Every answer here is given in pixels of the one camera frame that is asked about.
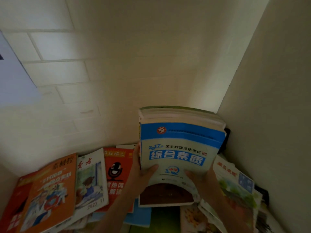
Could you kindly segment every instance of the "finger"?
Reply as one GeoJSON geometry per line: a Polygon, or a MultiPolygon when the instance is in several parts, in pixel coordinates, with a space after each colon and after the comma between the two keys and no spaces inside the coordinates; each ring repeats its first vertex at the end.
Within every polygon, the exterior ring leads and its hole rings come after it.
{"type": "Polygon", "coordinates": [[[200,185],[201,180],[193,172],[185,170],[185,174],[192,180],[195,186],[200,185]]]}
{"type": "Polygon", "coordinates": [[[133,151],[133,163],[139,164],[139,142],[137,143],[133,151]]]}
{"type": "Polygon", "coordinates": [[[149,179],[157,171],[158,168],[159,168],[158,164],[155,164],[152,167],[148,168],[146,174],[144,175],[144,178],[149,181],[149,179]]]}

